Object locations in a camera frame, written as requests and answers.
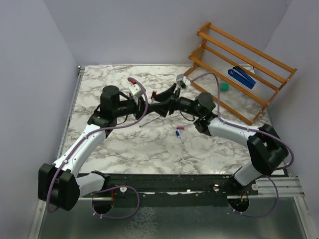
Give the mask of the green cube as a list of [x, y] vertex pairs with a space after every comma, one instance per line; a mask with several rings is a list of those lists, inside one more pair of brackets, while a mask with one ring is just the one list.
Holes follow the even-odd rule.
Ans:
[[229, 89], [228, 83], [221, 83], [221, 84], [220, 84], [220, 90], [221, 90], [222, 92], [226, 92], [226, 91], [228, 91], [228, 89]]

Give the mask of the white pen blue end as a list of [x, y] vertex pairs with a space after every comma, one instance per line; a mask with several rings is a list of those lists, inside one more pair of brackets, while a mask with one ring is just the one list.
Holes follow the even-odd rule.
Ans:
[[179, 130], [177, 130], [177, 133], [178, 133], [178, 136], [179, 136], [179, 138], [180, 138], [180, 141], [181, 141], [182, 143], [184, 143], [183, 138], [182, 138], [181, 133], [180, 133]]

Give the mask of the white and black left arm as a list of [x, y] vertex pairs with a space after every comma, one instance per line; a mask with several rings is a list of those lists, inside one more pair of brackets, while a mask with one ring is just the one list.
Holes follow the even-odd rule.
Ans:
[[128, 95], [116, 86], [105, 86], [100, 103], [89, 117], [81, 136], [63, 156], [52, 164], [44, 163], [39, 169], [37, 195], [46, 202], [47, 211], [52, 212], [50, 205], [69, 211], [79, 198], [93, 192], [101, 197], [106, 196], [110, 191], [110, 184], [106, 181], [108, 175], [93, 171], [87, 176], [78, 177], [80, 169], [113, 130], [125, 128], [125, 125], [118, 124], [119, 117], [133, 115], [136, 119], [134, 124], [152, 112], [165, 117], [173, 92], [171, 89], [152, 95], [152, 103], [139, 83], [134, 82], [129, 86]]

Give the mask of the blue stapler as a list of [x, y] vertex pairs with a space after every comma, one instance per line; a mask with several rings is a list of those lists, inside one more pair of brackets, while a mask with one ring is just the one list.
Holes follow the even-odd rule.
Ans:
[[253, 89], [256, 85], [256, 81], [253, 80], [241, 67], [234, 66], [227, 71], [228, 75], [246, 86], [249, 89]]

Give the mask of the white pen green end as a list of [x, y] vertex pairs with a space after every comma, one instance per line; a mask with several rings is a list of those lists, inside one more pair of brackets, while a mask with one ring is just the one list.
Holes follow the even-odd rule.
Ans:
[[157, 119], [159, 119], [160, 118], [160, 116], [157, 116], [157, 117], [155, 117], [155, 118], [153, 118], [153, 119], [150, 119], [150, 120], [148, 120], [147, 122], [144, 122], [144, 123], [142, 123], [141, 125], [139, 125], [139, 127], [141, 128], [141, 127], [144, 127], [145, 125], [147, 125], [147, 124], [149, 124], [149, 123], [152, 123], [152, 122], [154, 122], [155, 120], [157, 120]]

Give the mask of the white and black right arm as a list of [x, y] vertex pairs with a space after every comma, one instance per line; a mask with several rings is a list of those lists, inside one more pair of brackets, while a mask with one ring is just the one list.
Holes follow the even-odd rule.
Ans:
[[194, 100], [180, 96], [180, 89], [173, 84], [166, 91], [155, 96], [155, 104], [149, 107], [162, 117], [180, 111], [197, 120], [194, 122], [198, 132], [222, 137], [248, 148], [250, 162], [238, 169], [229, 182], [229, 189], [240, 195], [247, 185], [260, 176], [270, 176], [287, 158], [289, 152], [281, 142], [272, 126], [247, 127], [241, 124], [222, 122], [217, 114], [213, 96], [208, 92], [200, 93]]

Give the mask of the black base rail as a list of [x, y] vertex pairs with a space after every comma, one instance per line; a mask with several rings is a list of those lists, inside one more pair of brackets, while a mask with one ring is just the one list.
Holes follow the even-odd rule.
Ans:
[[238, 187], [231, 175], [219, 174], [109, 174], [103, 189], [112, 192], [91, 192], [83, 199], [92, 199], [103, 206], [112, 202], [115, 207], [226, 207], [228, 199], [242, 195], [255, 196], [255, 184]]

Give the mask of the orange wooden rack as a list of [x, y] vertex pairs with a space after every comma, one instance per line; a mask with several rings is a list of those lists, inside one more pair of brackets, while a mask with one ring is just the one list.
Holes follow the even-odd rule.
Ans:
[[213, 72], [193, 86], [217, 98], [214, 77], [229, 88], [221, 93], [221, 105], [239, 120], [252, 125], [271, 104], [297, 69], [208, 22], [196, 33], [200, 44], [189, 54], [192, 66], [185, 75]]

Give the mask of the aluminium table frame rail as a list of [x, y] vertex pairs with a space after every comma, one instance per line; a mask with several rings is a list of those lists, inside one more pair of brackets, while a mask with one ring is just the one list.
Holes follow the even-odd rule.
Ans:
[[59, 144], [59, 148], [58, 148], [58, 152], [57, 152], [57, 155], [55, 157], [55, 160], [58, 159], [61, 156], [62, 151], [63, 151], [64, 143], [65, 143], [65, 140], [66, 140], [68, 128], [69, 128], [69, 125], [70, 125], [70, 122], [71, 122], [72, 113], [73, 113], [73, 110], [74, 110], [74, 107], [75, 107], [76, 99], [77, 99], [78, 92], [79, 92], [79, 89], [80, 89], [80, 85], [81, 85], [81, 82], [82, 82], [82, 79], [83, 79], [85, 68], [86, 67], [83, 66], [83, 65], [78, 66], [77, 80], [76, 80], [75, 88], [74, 88], [74, 91], [73, 91], [71, 103], [70, 103], [69, 108], [68, 108], [67, 119], [66, 119], [66, 123], [65, 123], [64, 128], [63, 128], [63, 134], [62, 134], [61, 142]]

